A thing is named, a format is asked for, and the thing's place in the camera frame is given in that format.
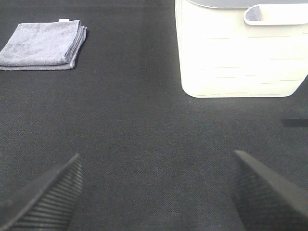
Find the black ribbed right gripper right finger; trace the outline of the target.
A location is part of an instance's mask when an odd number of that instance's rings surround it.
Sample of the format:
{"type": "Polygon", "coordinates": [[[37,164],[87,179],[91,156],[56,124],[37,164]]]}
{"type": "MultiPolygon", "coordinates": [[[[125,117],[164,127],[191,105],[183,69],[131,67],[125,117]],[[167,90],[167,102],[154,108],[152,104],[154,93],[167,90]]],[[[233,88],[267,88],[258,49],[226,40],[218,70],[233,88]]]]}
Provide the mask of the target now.
{"type": "Polygon", "coordinates": [[[247,231],[306,231],[308,192],[250,154],[235,150],[231,199],[247,231]]]}

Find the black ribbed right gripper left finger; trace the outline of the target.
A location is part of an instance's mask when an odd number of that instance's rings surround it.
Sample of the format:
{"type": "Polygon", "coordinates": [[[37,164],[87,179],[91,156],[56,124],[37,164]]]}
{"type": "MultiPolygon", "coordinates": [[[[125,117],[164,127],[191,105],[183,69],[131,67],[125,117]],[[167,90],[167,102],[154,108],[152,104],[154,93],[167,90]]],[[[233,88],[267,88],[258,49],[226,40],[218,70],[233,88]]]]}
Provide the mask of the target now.
{"type": "Polygon", "coordinates": [[[0,203],[2,231],[66,231],[83,190],[79,154],[71,154],[0,203]]]}

